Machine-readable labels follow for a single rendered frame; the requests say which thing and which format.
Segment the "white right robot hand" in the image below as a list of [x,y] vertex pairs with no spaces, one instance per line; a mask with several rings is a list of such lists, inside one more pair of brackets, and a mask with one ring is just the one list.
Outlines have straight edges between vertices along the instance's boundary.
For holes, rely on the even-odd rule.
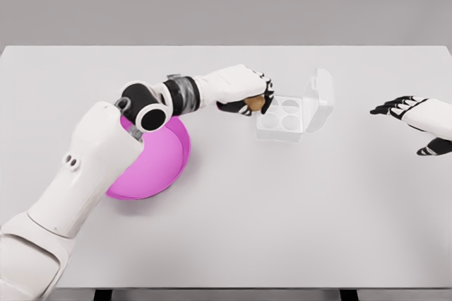
[[452,153],[452,104],[434,98],[405,95],[389,100],[369,111],[388,115],[408,126],[434,136],[418,156],[440,156]]

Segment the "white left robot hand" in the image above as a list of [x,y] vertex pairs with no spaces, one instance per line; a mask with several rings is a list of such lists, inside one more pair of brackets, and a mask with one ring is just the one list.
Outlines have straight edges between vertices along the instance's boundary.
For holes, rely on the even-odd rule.
[[263,73],[259,73],[243,64],[214,71],[206,76],[213,102],[223,112],[251,116],[253,112],[244,100],[257,95],[265,96],[265,105],[259,111],[265,114],[274,99],[273,82]]

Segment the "brown egg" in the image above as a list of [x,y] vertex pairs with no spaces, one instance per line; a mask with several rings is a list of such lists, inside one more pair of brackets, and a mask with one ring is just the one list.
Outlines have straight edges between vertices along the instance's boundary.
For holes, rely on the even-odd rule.
[[251,112],[261,111],[261,109],[265,105],[265,101],[266,100],[264,95],[257,95],[250,98],[246,98],[244,100],[246,106],[249,108]]

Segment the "clear plastic egg box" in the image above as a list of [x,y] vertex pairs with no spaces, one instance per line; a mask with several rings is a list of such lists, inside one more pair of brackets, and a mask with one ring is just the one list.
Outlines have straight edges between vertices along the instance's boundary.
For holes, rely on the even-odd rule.
[[298,143],[303,134],[321,129],[334,107],[332,75],[317,68],[300,98],[276,95],[268,111],[257,115],[256,137]]

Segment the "pink round bowl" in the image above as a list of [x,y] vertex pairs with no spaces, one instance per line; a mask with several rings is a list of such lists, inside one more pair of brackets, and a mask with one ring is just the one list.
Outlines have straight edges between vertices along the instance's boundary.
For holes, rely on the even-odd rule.
[[170,187],[182,174],[191,153],[183,121],[172,117],[158,131],[143,135],[143,152],[107,190],[118,200],[146,199]]

